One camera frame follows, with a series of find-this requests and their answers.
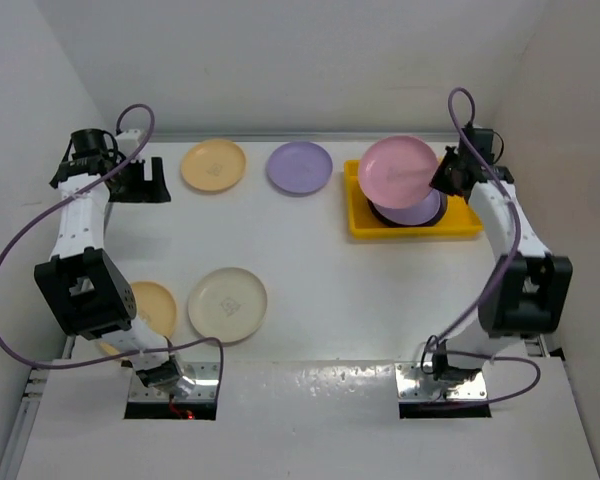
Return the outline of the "pink plate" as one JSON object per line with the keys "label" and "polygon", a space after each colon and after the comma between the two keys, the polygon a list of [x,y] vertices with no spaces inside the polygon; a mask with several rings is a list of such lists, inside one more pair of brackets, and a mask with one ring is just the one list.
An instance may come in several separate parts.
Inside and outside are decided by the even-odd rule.
{"label": "pink plate", "polygon": [[384,138],[359,160],[357,178],[368,200],[390,209],[409,208],[432,191],[430,182],[439,166],[432,148],[409,135]]}

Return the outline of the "cream plate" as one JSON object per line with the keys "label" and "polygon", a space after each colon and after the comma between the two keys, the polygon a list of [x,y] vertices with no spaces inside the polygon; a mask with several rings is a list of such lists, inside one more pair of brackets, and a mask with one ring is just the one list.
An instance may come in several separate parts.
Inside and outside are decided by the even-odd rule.
{"label": "cream plate", "polygon": [[233,344],[262,326],[267,306],[265,286],[256,275],[226,267],[210,272],[194,286],[187,312],[197,334]]}

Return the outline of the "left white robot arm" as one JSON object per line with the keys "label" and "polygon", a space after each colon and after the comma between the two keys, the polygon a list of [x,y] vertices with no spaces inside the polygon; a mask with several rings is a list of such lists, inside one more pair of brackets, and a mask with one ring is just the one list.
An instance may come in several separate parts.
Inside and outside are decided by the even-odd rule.
{"label": "left white robot arm", "polygon": [[194,382],[178,356],[167,352],[167,337],[149,327],[131,285],[104,249],[108,206],[171,200],[161,158],[151,159],[146,179],[143,161],[130,156],[139,135],[113,136],[100,129],[72,133],[51,181],[65,202],[58,237],[49,260],[35,267],[34,279],[66,334],[127,353],[144,387],[184,399]]}

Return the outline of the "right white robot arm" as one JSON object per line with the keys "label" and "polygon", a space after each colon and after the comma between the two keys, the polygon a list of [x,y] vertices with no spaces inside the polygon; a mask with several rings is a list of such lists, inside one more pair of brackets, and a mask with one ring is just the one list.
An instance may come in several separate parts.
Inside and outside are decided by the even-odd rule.
{"label": "right white robot arm", "polygon": [[566,256],[538,238],[517,200],[509,171],[498,172],[481,132],[467,123],[465,140],[449,147],[431,181],[442,193],[461,197],[482,222],[496,265],[463,330],[447,328],[429,340],[434,380],[473,379],[486,361],[525,339],[557,330],[573,275]]}

